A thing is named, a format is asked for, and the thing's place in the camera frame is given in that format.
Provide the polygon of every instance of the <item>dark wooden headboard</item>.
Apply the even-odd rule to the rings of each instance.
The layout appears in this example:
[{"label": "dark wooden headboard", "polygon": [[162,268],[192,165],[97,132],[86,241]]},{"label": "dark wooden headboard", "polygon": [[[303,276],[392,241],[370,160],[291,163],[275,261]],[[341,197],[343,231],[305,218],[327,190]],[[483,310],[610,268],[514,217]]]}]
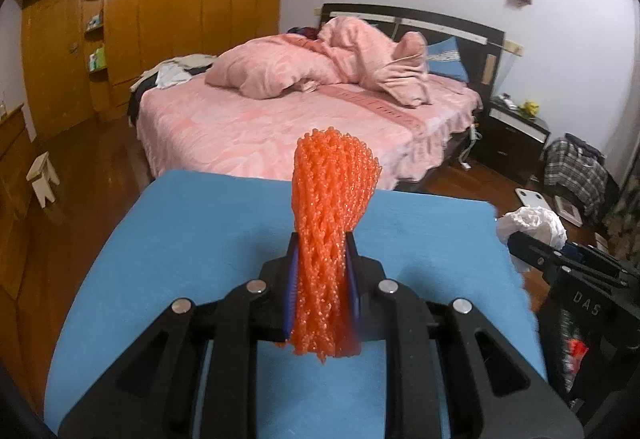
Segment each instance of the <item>dark wooden headboard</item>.
[{"label": "dark wooden headboard", "polygon": [[444,14],[387,5],[327,3],[322,6],[320,25],[335,16],[357,16],[398,41],[407,31],[421,32],[428,44],[455,36],[460,59],[469,75],[469,87],[487,105],[494,90],[500,64],[504,32],[493,27]]}]

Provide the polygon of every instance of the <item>metal screw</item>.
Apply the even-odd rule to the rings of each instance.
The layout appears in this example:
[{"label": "metal screw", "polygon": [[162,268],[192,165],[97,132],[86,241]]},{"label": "metal screw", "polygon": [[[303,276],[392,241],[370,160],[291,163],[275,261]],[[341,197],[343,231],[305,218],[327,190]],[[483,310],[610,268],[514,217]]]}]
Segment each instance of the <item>metal screw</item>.
[{"label": "metal screw", "polygon": [[267,289],[267,283],[264,280],[255,279],[246,283],[246,289],[252,294],[262,293]]},{"label": "metal screw", "polygon": [[453,308],[459,313],[467,314],[474,307],[469,300],[466,300],[464,298],[456,298],[455,300],[453,300]]},{"label": "metal screw", "polygon": [[185,314],[191,310],[191,300],[187,298],[178,298],[171,304],[171,310],[176,314]]},{"label": "metal screw", "polygon": [[393,294],[398,290],[398,282],[389,280],[388,278],[380,280],[378,289],[380,289],[380,291],[382,291],[383,293]]}]

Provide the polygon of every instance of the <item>orange mesh sponge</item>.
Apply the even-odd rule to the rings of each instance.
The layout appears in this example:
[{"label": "orange mesh sponge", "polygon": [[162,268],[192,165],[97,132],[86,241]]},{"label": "orange mesh sponge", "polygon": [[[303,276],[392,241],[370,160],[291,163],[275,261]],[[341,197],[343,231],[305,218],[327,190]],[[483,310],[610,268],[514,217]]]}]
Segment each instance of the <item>orange mesh sponge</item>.
[{"label": "orange mesh sponge", "polygon": [[290,343],[299,355],[352,356],[345,233],[353,231],[369,204],[380,164],[355,137],[333,127],[298,140],[291,204],[300,236],[298,300]]}]

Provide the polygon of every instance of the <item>black nightstand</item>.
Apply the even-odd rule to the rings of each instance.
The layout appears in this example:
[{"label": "black nightstand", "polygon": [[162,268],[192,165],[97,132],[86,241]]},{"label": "black nightstand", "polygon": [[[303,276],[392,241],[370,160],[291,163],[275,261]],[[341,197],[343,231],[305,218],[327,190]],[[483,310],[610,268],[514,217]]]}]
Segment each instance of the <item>black nightstand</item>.
[{"label": "black nightstand", "polygon": [[482,139],[474,146],[473,157],[520,184],[536,171],[550,133],[541,119],[527,119],[497,101],[489,103],[478,132]]}]

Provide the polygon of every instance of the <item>white stool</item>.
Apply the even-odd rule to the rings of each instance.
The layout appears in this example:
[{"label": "white stool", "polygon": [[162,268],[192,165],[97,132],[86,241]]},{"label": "white stool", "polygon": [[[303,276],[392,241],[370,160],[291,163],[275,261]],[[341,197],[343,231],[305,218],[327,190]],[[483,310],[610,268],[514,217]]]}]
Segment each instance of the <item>white stool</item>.
[{"label": "white stool", "polygon": [[56,201],[51,191],[51,186],[49,186],[49,181],[53,184],[60,184],[60,179],[58,179],[58,174],[56,174],[51,161],[49,161],[49,152],[44,152],[44,154],[36,157],[31,168],[29,168],[27,180],[33,186],[33,191],[36,192],[36,197],[42,208],[44,208],[47,199],[51,202]]}]

